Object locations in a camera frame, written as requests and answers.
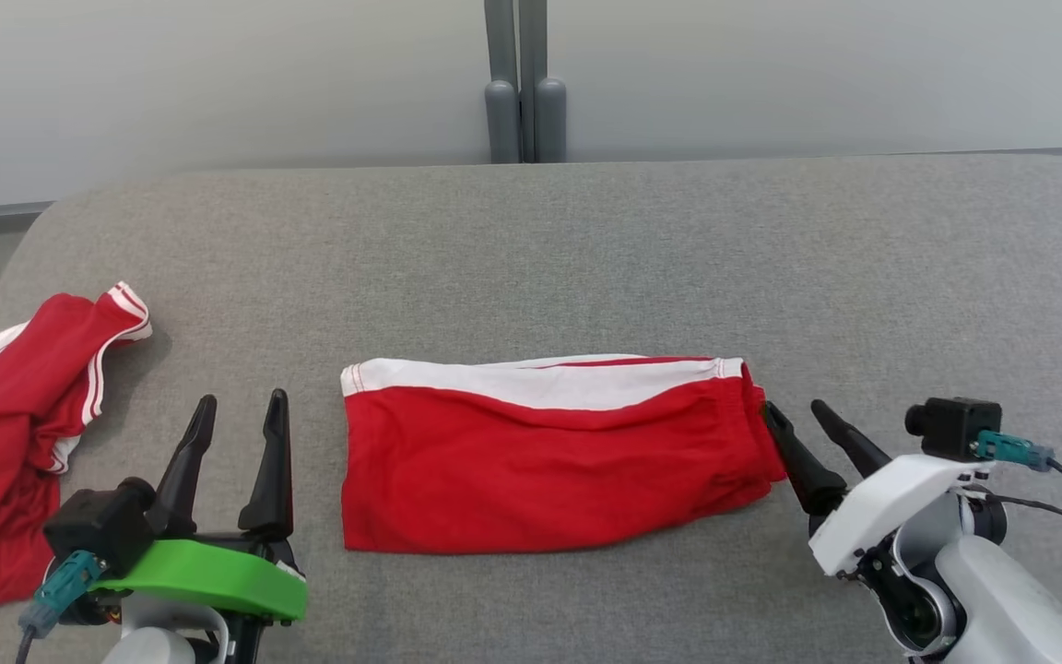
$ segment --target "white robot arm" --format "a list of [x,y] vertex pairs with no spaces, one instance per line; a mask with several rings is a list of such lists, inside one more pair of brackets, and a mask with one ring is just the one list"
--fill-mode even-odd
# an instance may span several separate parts
[[[894,459],[825,403],[815,401],[812,409],[863,480],[847,489],[766,404],[766,423],[809,515],[810,551],[826,575],[868,585],[905,656],[946,664],[1062,664],[1062,605],[998,547],[1006,512],[975,484],[989,479],[995,463],[984,441],[1027,443],[997,435],[997,404],[930,399],[913,407],[909,430],[923,435],[926,454]],[[1016,450],[1013,458],[999,452],[1035,464],[1050,456],[1046,448]]]

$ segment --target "white wall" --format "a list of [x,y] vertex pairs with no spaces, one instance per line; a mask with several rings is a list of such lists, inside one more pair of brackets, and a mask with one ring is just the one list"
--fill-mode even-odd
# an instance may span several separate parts
[[487,163],[479,0],[0,0],[0,205],[126,176]]
[[568,159],[1062,147],[1062,0],[561,0]]

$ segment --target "clothing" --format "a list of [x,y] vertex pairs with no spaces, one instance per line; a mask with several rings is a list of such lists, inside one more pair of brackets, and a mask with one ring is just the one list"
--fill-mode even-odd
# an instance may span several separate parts
[[347,367],[345,546],[595,547],[759,499],[784,478],[739,358]]
[[101,414],[105,348],[150,334],[125,283],[96,303],[53,295],[0,331],[0,602],[29,597],[52,559],[40,527],[59,507],[68,454]]

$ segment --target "gray tabletop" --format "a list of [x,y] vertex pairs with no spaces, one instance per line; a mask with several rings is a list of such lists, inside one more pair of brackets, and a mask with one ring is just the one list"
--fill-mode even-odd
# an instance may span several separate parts
[[[738,512],[599,550],[342,548],[339,371],[388,356],[742,356],[813,431],[815,396],[892,454],[906,407],[998,401],[1062,459],[1062,158],[905,156],[200,173],[56,203],[0,283],[0,328],[55,291],[126,280],[155,336],[109,353],[104,415],[65,495],[157,480],[220,399],[195,517],[235,526],[274,387],[290,391],[306,622],[263,661],[896,661],[876,605],[823,577],[783,483]],[[825,461],[843,457],[807,435]],[[847,470],[849,479],[856,477]],[[1062,506],[1062,479],[999,472]],[[1006,547],[1062,599],[1062,521],[1010,510]],[[0,661],[18,606],[0,608]],[[62,627],[32,661],[99,661]]]

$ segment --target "gray cushion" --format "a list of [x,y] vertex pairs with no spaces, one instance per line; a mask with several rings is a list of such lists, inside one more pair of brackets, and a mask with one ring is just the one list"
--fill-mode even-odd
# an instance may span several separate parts
[[[155,336],[108,354],[105,415],[65,495],[157,482],[220,399],[195,517],[249,498],[262,409],[290,391],[306,622],[263,661],[896,661],[868,592],[824,577],[783,483],[732,514],[600,550],[381,556],[342,548],[342,367],[569,353],[749,359],[815,432],[821,396],[892,454],[928,395],[1003,403],[1062,459],[1062,158],[902,156],[649,165],[211,172],[52,206],[0,283],[0,328],[55,291],[130,282]],[[1062,506],[1062,479],[1003,493]],[[1062,521],[1007,548],[1062,599]],[[0,661],[20,606],[0,608]],[[115,627],[62,627],[32,661],[99,661]]]

